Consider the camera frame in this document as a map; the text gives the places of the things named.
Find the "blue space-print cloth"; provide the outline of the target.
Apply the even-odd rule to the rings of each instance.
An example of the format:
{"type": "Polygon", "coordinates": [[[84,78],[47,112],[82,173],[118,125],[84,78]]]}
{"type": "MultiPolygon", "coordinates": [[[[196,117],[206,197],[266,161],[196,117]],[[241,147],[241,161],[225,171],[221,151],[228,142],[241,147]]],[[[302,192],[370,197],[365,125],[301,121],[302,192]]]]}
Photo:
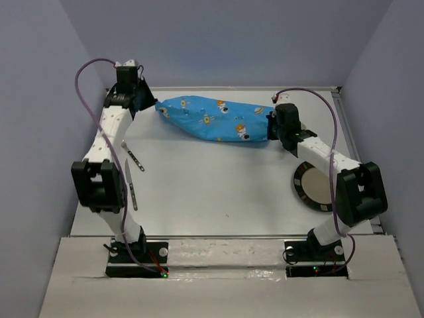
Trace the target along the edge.
{"type": "Polygon", "coordinates": [[[155,110],[186,133],[215,142],[262,142],[274,108],[196,95],[165,99],[155,110]]]}

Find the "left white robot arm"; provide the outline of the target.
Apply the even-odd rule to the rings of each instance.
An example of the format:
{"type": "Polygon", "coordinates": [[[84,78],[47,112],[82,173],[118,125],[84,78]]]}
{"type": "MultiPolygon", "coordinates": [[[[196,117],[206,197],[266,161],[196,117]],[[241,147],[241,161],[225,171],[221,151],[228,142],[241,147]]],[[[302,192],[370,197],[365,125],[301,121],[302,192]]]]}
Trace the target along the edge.
{"type": "Polygon", "coordinates": [[[146,236],[127,207],[127,184],[117,152],[136,114],[156,103],[142,66],[135,60],[115,64],[117,82],[107,91],[97,132],[87,154],[72,164],[71,173],[81,206],[102,218],[129,260],[146,256],[146,236]]]}

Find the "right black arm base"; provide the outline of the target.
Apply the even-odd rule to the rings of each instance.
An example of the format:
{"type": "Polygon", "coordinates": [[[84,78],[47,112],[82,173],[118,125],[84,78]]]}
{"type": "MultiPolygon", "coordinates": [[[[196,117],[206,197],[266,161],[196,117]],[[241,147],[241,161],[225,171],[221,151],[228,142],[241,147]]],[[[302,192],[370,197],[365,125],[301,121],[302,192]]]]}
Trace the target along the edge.
{"type": "Polygon", "coordinates": [[[288,278],[348,277],[341,240],[321,246],[309,233],[305,239],[285,241],[282,258],[288,278]]]}

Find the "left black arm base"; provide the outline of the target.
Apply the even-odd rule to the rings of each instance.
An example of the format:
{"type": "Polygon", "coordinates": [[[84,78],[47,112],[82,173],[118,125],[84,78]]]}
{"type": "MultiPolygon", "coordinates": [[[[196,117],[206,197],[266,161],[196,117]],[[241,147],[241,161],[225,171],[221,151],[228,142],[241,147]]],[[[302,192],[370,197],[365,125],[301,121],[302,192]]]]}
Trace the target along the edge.
{"type": "Polygon", "coordinates": [[[143,247],[137,243],[117,242],[114,238],[104,244],[107,250],[105,275],[108,278],[158,278],[169,277],[168,240],[148,240],[143,247]]]}

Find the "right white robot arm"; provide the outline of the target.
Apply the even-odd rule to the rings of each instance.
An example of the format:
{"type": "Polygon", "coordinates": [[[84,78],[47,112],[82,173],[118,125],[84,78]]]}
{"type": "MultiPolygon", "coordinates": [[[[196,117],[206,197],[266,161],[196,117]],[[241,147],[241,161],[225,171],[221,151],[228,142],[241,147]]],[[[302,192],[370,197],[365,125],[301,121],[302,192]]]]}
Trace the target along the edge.
{"type": "Polygon", "coordinates": [[[268,138],[279,140],[285,150],[329,177],[333,216],[308,234],[305,252],[319,260],[329,245],[357,225],[386,212],[388,200],[381,171],[373,162],[350,159],[325,144],[314,132],[302,129],[297,107],[279,104],[266,116],[268,138]]]}

